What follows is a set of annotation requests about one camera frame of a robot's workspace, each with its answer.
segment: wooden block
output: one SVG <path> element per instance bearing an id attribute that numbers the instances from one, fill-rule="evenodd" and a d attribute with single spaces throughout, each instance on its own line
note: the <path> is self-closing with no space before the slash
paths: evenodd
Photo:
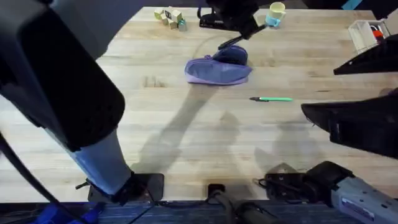
<path id="1" fill-rule="evenodd" d="M 178 24 L 176 22 L 174 22 L 171 19 L 167 19 L 167 20 L 169 22 L 170 29 L 177 29 L 178 28 Z"/>
<path id="2" fill-rule="evenodd" d="M 174 22 L 180 22 L 182 20 L 182 13 L 178 10 L 172 11 L 172 20 Z"/>
<path id="3" fill-rule="evenodd" d="M 162 18 L 161 18 L 161 15 L 164 13 L 164 10 L 163 10 L 163 8 L 162 7 L 158 7 L 158 8 L 156 8 L 155 9 L 155 18 L 157 19 L 157 20 L 161 20 Z"/>
<path id="4" fill-rule="evenodd" d="M 173 11 L 173 8 L 171 6 L 169 6 L 168 8 L 166 8 L 164 10 L 164 14 L 166 15 L 166 17 L 168 19 L 172 19 L 172 11 Z"/>
<path id="5" fill-rule="evenodd" d="M 181 32 L 187 31 L 187 22 L 185 19 L 181 19 L 178 23 L 178 30 Z"/>
<path id="6" fill-rule="evenodd" d="M 164 13 L 162 15 L 160 15 L 160 18 L 161 18 L 163 25 L 167 26 L 169 24 L 169 20 Z"/>

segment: dark floor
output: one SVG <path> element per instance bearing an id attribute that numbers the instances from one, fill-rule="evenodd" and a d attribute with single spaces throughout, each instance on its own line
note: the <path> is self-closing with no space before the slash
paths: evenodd
<path id="1" fill-rule="evenodd" d="M 262 200 L 256 202 L 259 206 L 266 209 L 278 219 L 285 221 L 286 224 L 360 224 L 356 220 L 347 217 L 345 214 L 338 212 L 335 209 L 328 208 L 323 204 L 315 205 L 291 205 L 282 202 L 274 202 L 269 200 Z M 179 202 L 178 205 L 190 205 L 192 202 Z M 20 209 L 10 209 L 10 206 L 0 204 L 0 224 L 12 223 L 32 223 L 36 216 L 40 214 L 41 210 L 47 204 L 12 204 L 11 206 L 18 206 Z M 6 206 L 9 211 L 2 213 L 2 206 Z M 70 210 L 76 214 L 82 215 L 83 207 L 87 210 L 90 205 L 82 203 L 66 203 Z M 132 202 L 121 207 L 119 205 L 106 205 L 105 210 L 99 216 L 99 224 L 122 223 L 127 224 L 132 219 L 136 218 L 140 213 L 149 208 L 147 202 Z M 134 223 L 137 224 L 161 224 L 161 223 L 178 223 L 178 224 L 224 224 L 226 223 L 226 213 L 219 205 L 202 205 L 195 208 L 165 208 L 154 207 L 145 215 L 140 217 Z"/>
<path id="2" fill-rule="evenodd" d="M 326 205 L 289 205 L 271 201 L 260 201 L 257 204 L 285 221 L 286 224 L 360 224 Z M 107 206 L 101 214 L 99 223 L 128 223 L 148 207 L 147 203 L 130 203 L 124 207 Z M 224 224 L 226 220 L 221 206 L 205 205 L 188 209 L 155 207 L 135 223 Z"/>

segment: cable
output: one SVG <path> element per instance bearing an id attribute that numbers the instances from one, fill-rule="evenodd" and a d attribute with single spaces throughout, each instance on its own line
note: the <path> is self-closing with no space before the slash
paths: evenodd
<path id="1" fill-rule="evenodd" d="M 150 190 L 148 188 L 146 188 L 144 185 L 141 184 L 141 187 L 143 187 L 145 189 L 145 191 L 148 193 L 149 198 L 151 200 L 151 202 L 154 205 L 158 205 L 161 207 L 165 207 L 165 208 L 176 208 L 176 209 L 181 209 L 181 208 L 195 208 L 195 207 L 199 207 L 202 206 L 204 204 L 208 204 L 208 201 L 210 199 L 210 197 L 208 197 L 206 200 L 204 201 L 199 201 L 199 202 L 193 202 L 191 204 L 185 204 L 185 205 L 177 205 L 175 204 L 175 202 L 173 203 L 169 203 L 169 202 L 162 202 L 162 201 L 155 201 L 152 193 L 150 192 Z"/>
<path id="2" fill-rule="evenodd" d="M 10 161 L 10 163 L 18 170 L 18 172 L 25 178 L 28 183 L 32 187 L 34 187 L 43 197 L 45 197 L 49 202 L 55 204 L 61 211 L 63 211 L 65 214 L 73 218 L 74 220 L 77 220 L 79 222 L 82 222 L 84 224 L 89 224 L 86 220 L 80 218 L 78 215 L 75 215 L 69 209 L 67 209 L 65 206 L 63 206 L 33 175 L 32 173 L 26 168 L 26 166 L 21 162 L 21 160 L 18 158 L 18 156 L 15 154 L 15 152 L 12 150 L 11 146 L 8 145 L 8 142 L 6 139 L 3 137 L 3 135 L 0 132 L 0 150 L 4 153 L 4 155 L 7 157 L 7 159 Z"/>
<path id="3" fill-rule="evenodd" d="M 255 30 L 251 35 L 257 34 L 258 32 L 262 31 L 265 28 L 267 28 L 267 25 L 263 24 L 263 25 L 259 26 L 257 28 L 257 30 Z M 228 41 L 222 43 L 220 46 L 218 46 L 218 50 L 222 50 L 227 47 L 230 47 L 243 39 L 244 39 L 244 37 L 242 35 L 240 35 L 239 37 L 232 38 L 231 40 L 228 40 Z"/>
<path id="4" fill-rule="evenodd" d="M 138 219 L 140 219 L 143 215 L 145 215 L 147 212 L 149 212 L 149 210 L 153 209 L 155 207 L 155 205 L 152 205 L 151 207 L 145 209 L 143 212 L 141 212 L 141 214 L 139 214 L 136 218 L 134 218 L 133 220 L 131 220 L 128 224 L 132 224 L 135 221 L 137 221 Z"/>

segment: green marker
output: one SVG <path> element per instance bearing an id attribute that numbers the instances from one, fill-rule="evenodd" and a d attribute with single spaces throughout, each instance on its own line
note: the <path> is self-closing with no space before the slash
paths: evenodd
<path id="1" fill-rule="evenodd" d="M 291 98 L 286 97 L 250 97 L 250 100 L 260 101 L 260 102 L 270 102 L 270 101 L 293 101 Z"/>

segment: butcher block tabletop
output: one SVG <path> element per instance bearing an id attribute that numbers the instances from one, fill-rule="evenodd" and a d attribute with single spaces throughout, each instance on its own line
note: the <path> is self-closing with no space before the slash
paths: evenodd
<path id="1" fill-rule="evenodd" d="M 356 55 L 349 25 L 374 19 L 372 12 L 287 10 L 280 28 L 238 43 L 249 54 L 249 81 L 221 87 L 188 84 L 185 64 L 214 54 L 238 33 L 199 28 L 195 8 L 179 9 L 186 32 L 170 30 L 154 9 L 141 9 L 98 63 L 126 99 L 118 128 L 124 158 L 134 172 L 165 175 L 164 199 L 204 199 L 211 183 L 225 184 L 237 198 L 266 199 L 254 179 L 281 169 L 305 172 L 325 160 L 398 197 L 397 160 L 331 143 L 300 109 L 302 103 L 373 98 L 398 85 L 397 73 L 333 74 Z M 256 13 L 259 24 L 266 13 Z M 249 100 L 253 96 L 294 101 L 260 103 Z M 88 187 L 75 190 L 86 178 L 80 168 L 3 97 L 0 130 L 54 196 L 87 200 Z M 0 192 L 1 203 L 46 201 L 1 154 Z"/>

